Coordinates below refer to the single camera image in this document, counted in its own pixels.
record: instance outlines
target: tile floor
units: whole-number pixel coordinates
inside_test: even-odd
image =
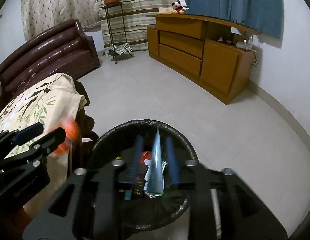
[[[182,132],[209,168],[233,168],[276,215],[290,235],[310,200],[310,153],[292,128],[249,90],[229,105],[151,59],[148,52],[102,66],[82,77],[102,135],[132,119],[163,121]],[[130,239],[187,239],[188,212],[165,228]]]

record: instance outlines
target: trash can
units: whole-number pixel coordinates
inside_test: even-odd
[[[133,156],[127,157],[125,152],[134,148],[137,135],[144,138],[144,151],[151,151],[157,128],[159,129],[161,144],[167,136],[172,138],[180,172],[186,169],[184,166],[186,160],[195,159],[198,161],[191,143],[178,130],[163,122],[145,119],[123,123],[100,137],[93,147],[87,168],[101,168],[118,156],[122,157],[129,166]],[[163,151],[162,160],[167,161]],[[164,169],[163,177],[164,193],[161,197],[150,198],[143,195],[129,201],[117,197],[117,224],[119,234],[123,239],[127,239],[140,231],[154,230],[168,225],[180,217],[189,207],[190,192],[188,190],[177,190],[172,185],[168,168]]]

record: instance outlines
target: stuffed toy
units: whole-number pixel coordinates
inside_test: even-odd
[[[185,10],[188,10],[189,8],[186,8],[187,4],[185,3],[185,0],[179,0],[179,2],[173,2],[171,3],[171,6],[173,6],[174,10],[171,12],[172,14],[184,14]]]

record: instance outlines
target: white wall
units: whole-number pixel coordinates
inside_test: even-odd
[[[0,63],[25,43],[21,0],[6,0],[0,10]]]
[[[304,0],[283,0],[282,43],[261,35],[261,66],[250,79],[280,102],[310,136],[310,9]]]
[[[85,32],[87,36],[92,36],[94,40],[94,44],[96,47],[96,51],[102,51],[105,49],[104,47],[104,40],[103,40],[103,34],[101,30],[101,26],[91,28],[88,31]]]

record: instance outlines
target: wooden shelf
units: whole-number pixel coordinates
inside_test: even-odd
[[[244,25],[241,24],[235,24],[226,20],[221,20],[218,18],[212,18],[212,17],[206,17],[206,16],[199,16],[199,15],[190,15],[190,14],[147,14],[146,17],[170,17],[170,18],[183,18],[183,19],[194,19],[194,20],[202,20],[206,22],[213,22],[213,23],[218,23],[230,27],[237,28],[239,30],[245,31],[250,33],[250,35],[260,35],[261,32],[255,29],[248,28]]]

